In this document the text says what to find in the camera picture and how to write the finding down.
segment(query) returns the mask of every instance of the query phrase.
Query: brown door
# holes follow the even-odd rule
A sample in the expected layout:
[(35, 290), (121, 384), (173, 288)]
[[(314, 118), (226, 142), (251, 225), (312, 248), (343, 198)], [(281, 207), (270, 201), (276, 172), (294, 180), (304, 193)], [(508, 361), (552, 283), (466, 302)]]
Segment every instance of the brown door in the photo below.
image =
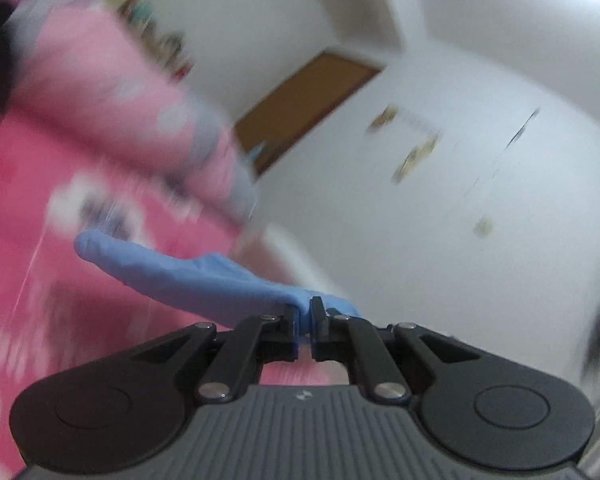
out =
[(258, 174), (378, 73), (377, 68), (323, 52), (283, 82), (236, 125), (244, 150), (260, 149)]

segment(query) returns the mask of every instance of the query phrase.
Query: glove finger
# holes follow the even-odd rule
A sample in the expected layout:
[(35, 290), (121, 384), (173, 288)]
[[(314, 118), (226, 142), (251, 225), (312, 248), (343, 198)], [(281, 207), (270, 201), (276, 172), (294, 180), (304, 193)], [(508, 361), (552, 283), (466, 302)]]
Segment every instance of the glove finger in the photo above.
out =
[(138, 244), (88, 230), (75, 237), (75, 252), (109, 276), (143, 293), (165, 274), (181, 270), (185, 260), (157, 253)]

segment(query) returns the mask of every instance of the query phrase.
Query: white ceiling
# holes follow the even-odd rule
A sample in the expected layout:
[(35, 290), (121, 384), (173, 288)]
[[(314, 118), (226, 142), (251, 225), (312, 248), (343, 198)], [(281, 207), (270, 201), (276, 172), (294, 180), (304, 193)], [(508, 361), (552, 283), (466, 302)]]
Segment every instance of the white ceiling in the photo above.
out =
[(420, 0), (430, 35), (488, 56), (600, 122), (600, 0)]

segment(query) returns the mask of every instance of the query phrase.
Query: wall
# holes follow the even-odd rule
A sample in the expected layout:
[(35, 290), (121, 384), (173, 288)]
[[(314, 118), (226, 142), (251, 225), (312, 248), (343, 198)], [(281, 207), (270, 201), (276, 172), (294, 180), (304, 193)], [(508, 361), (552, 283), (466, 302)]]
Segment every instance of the wall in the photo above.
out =
[(600, 121), (600, 0), (421, 0), (429, 33), (488, 56)]
[(151, 0), (163, 30), (184, 30), (188, 82), (234, 120), (328, 46), (375, 35), (365, 0)]
[[(366, 133), (388, 104), (398, 120)], [(394, 184), (435, 131), (432, 155)], [(432, 41), (392, 62), (261, 186), (256, 221), (295, 235), (373, 322), (418, 322), (579, 381), (600, 303), (600, 126), (556, 96)], [(485, 216), (493, 232), (479, 238)]]

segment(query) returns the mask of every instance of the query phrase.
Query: blue glove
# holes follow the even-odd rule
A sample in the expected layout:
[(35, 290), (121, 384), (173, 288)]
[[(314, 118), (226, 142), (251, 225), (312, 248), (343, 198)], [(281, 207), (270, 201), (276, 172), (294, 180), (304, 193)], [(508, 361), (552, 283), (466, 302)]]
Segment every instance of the blue glove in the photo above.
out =
[(96, 230), (80, 233), (74, 247), (83, 260), (141, 294), (231, 328), (249, 316), (282, 314), (291, 304), (298, 308), (301, 333), (307, 333), (314, 296), (322, 297), (325, 308), (360, 317), (347, 300), (261, 280), (221, 254), (179, 260)]

